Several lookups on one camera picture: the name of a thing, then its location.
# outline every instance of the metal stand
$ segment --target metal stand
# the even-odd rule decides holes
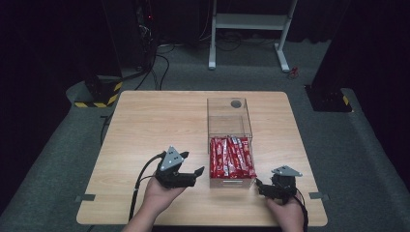
[[[214,0],[214,9],[212,17],[212,36],[209,53],[209,69],[214,70],[217,67],[216,62],[216,34],[217,28],[236,28],[236,29],[256,29],[256,30],[278,30],[282,31],[279,43],[275,43],[275,52],[277,53],[280,67],[284,73],[290,71],[286,58],[283,53],[283,45],[292,22],[293,13],[295,12],[298,0],[292,0],[287,15],[269,15],[269,14],[217,14],[217,0]]]

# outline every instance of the human hand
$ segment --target human hand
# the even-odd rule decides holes
[[[149,232],[157,216],[166,210],[186,188],[165,188],[157,178],[152,177],[145,189],[144,201],[141,208],[129,221],[123,232]]]
[[[165,188],[157,178],[151,178],[145,189],[144,201],[141,208],[148,207],[159,215],[166,210],[186,188]]]
[[[302,232],[304,231],[304,214],[298,201],[290,197],[285,205],[279,205],[270,197],[266,197],[266,205],[272,212],[283,232]]]

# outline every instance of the red candy wrapper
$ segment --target red candy wrapper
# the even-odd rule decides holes
[[[249,176],[251,178],[255,178],[257,176],[256,176],[255,168],[253,166],[252,157],[250,156],[248,139],[246,137],[242,137],[242,138],[239,138],[239,140],[242,143],[242,147],[243,147],[242,150],[244,151],[245,163],[247,164],[247,167],[249,168]]]
[[[210,144],[210,165],[209,165],[209,176],[211,178],[217,177],[217,143],[214,138],[211,139]]]
[[[245,162],[244,151],[243,151],[243,146],[242,146],[241,140],[238,139],[235,136],[232,136],[231,141],[232,141],[233,146],[235,148],[238,165],[240,166],[240,168],[242,170],[242,178],[249,178],[249,168],[248,168],[248,166]]]
[[[211,144],[214,144],[214,149],[211,151],[215,153],[214,178],[228,178],[227,160],[224,157],[226,139],[212,138]]]
[[[226,138],[220,140],[222,147],[222,160],[223,160],[223,178],[229,178],[229,151]]]
[[[236,139],[233,137],[227,137],[228,147],[229,147],[229,178],[232,179],[240,179],[244,178],[244,173],[241,168],[241,164],[238,159],[237,149],[235,142]]]
[[[210,144],[210,177],[219,179],[255,178],[249,141],[246,137],[214,137]]]

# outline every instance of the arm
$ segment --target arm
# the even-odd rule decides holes
[[[150,232],[157,216],[166,210],[185,189],[164,188],[156,178],[151,178],[145,189],[141,208],[129,221],[123,232]]]
[[[279,205],[273,199],[266,197],[266,205],[272,212],[283,232],[303,232],[304,214],[301,206],[293,197],[285,205]]]

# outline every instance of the gray floor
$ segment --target gray floor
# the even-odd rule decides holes
[[[354,112],[312,110],[304,86],[310,84],[329,43],[286,43],[285,55],[300,75],[289,79],[278,67],[272,43],[217,50],[217,68],[208,70],[209,49],[165,46],[170,63],[163,90],[282,91],[288,95],[329,223],[309,231],[410,231],[409,192],[386,157],[355,94],[342,89]],[[235,44],[219,43],[229,49]],[[166,68],[157,58],[160,78]],[[127,80],[133,90],[141,77]],[[82,83],[67,91],[73,102]],[[151,75],[139,88],[154,90]],[[76,108],[61,122],[0,218],[0,231],[87,231],[76,222],[76,197],[83,194],[101,148],[109,108]],[[92,231],[120,231],[123,225],[97,225]],[[272,231],[271,228],[155,228],[155,231]]]

